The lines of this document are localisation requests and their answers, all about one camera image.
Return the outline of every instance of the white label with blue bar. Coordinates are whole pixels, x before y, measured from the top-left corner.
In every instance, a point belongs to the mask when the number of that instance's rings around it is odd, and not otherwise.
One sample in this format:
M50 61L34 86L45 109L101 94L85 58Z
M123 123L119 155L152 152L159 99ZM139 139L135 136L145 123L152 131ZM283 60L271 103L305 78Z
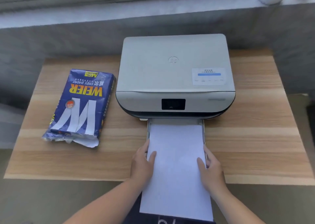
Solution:
M224 67L192 68L192 85L225 85Z

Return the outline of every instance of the dark clothing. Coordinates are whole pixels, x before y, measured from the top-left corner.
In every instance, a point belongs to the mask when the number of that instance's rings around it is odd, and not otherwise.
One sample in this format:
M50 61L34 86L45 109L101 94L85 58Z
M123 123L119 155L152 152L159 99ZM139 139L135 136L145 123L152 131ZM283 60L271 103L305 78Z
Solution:
M154 214L146 214L140 213L140 203L141 203L141 194L137 198L135 204L133 205L132 209L126 216L123 224L173 224L175 219L175 224L215 224L215 222L205 222L205 221L198 221L198 220L191 220L179 217L169 217L169 216L159 216Z

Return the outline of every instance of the blue bar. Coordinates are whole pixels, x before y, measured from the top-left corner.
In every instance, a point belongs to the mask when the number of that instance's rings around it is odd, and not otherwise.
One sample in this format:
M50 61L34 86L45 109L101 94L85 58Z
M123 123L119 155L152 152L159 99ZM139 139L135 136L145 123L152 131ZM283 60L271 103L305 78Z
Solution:
M221 73L198 73L198 76L220 76Z

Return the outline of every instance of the floor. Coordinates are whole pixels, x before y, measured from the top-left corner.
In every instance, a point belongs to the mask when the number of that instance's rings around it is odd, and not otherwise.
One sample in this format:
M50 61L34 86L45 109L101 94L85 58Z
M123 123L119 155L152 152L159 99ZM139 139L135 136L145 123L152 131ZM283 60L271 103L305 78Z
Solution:
M289 95L313 170L315 150L305 106L309 98ZM11 150L0 149L0 176L3 177ZM118 182L0 180L0 224L58 224ZM315 186L228 185L231 192L268 224L313 224ZM226 221L213 204L217 224Z

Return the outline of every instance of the wood grain surface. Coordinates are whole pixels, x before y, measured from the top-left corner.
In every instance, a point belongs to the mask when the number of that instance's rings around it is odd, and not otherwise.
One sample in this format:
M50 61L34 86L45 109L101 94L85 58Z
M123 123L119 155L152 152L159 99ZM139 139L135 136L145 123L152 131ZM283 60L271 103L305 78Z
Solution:
M222 163L226 181L315 185L270 51L230 51L230 59L236 99L223 115L205 121L206 144ZM45 62L5 178L122 181L129 177L131 157L146 139L147 122L126 114L115 95L97 148L41 139L70 69L111 72L117 77L119 61L120 56L105 56Z

